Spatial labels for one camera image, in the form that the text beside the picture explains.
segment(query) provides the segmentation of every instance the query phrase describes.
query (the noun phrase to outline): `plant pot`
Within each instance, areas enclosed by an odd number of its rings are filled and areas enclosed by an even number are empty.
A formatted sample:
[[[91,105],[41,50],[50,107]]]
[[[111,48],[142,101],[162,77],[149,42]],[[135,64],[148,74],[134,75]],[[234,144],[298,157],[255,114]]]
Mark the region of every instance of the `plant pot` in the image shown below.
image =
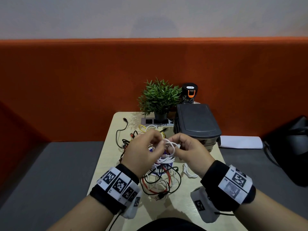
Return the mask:
[[[166,114],[158,114],[158,113],[154,113],[155,115],[155,119],[159,122],[163,122],[165,120],[167,120],[167,113]]]

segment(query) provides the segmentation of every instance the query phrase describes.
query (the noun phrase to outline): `tabletop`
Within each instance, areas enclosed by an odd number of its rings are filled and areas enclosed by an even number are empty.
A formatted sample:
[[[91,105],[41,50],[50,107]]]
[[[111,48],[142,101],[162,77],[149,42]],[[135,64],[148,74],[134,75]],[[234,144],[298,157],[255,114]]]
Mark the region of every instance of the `tabletop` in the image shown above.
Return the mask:
[[[128,120],[128,127],[126,130],[118,132],[118,143],[120,146],[122,145],[122,139],[131,139],[129,135],[130,133],[134,132],[135,130],[141,133],[138,126],[142,117],[144,117],[142,112],[117,112],[114,114],[88,193],[90,193],[92,187],[95,186],[96,181],[110,167],[117,164],[117,161],[123,152],[123,149],[119,148],[116,144],[115,134],[117,130],[125,128],[126,123],[123,121],[123,118]],[[165,134],[167,138],[171,137],[174,134],[173,128],[168,127],[168,129],[165,131]],[[210,154],[215,159],[221,162],[225,162],[217,145],[213,147],[213,150]],[[183,162],[179,159],[174,162],[174,166],[179,167],[179,173],[182,176],[182,183],[179,189],[175,193],[168,195],[166,199],[158,201],[156,201],[153,196],[143,194],[138,206],[136,217],[134,219],[128,220],[120,216],[114,223],[111,231],[136,231],[143,225],[163,217],[183,218],[193,222],[194,224],[202,227],[207,231],[246,230],[245,227],[234,216],[220,215],[217,221],[214,223],[207,224],[203,222],[193,201],[190,198],[190,193],[195,188],[201,186],[201,179],[191,179],[184,175],[182,173]]]

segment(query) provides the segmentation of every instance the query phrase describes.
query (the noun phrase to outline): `potted plant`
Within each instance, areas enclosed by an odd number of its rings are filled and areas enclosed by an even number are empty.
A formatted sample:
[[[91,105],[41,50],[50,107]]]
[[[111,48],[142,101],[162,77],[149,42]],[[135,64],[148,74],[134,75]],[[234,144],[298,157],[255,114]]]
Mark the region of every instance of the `potted plant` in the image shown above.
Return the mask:
[[[146,89],[138,97],[140,110],[144,116],[154,112],[155,119],[163,122],[167,119],[170,108],[179,104],[182,90],[179,86],[169,85],[168,81],[156,79],[146,82]]]

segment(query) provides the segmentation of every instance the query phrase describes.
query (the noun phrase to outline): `wristband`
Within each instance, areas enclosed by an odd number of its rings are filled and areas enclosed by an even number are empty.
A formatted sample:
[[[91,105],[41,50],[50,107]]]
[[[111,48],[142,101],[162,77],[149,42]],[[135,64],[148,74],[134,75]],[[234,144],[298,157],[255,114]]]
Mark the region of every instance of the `wristband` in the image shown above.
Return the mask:
[[[93,198],[102,203],[114,215],[120,210],[124,211],[140,191],[137,183],[127,174],[136,177],[124,165],[119,168],[111,167],[98,179],[97,184],[90,192]]]
[[[220,211],[235,211],[242,203],[251,203],[256,195],[250,177],[218,160],[210,166],[201,183]]]

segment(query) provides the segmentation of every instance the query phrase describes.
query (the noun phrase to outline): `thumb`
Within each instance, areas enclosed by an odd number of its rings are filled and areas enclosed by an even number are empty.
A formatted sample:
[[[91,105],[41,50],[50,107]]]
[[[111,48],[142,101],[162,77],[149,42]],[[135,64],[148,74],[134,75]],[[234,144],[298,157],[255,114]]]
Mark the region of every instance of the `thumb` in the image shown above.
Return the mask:
[[[156,148],[154,149],[154,151],[151,154],[151,157],[153,158],[153,160],[157,160],[158,158],[160,158],[165,152],[165,142],[164,140],[161,140]]]
[[[178,147],[174,147],[175,148],[175,153],[174,155],[183,159],[183,160],[186,160],[186,154],[187,152],[185,150],[182,150],[182,149],[179,149]],[[173,148],[172,147],[168,147],[168,152],[173,152]]]

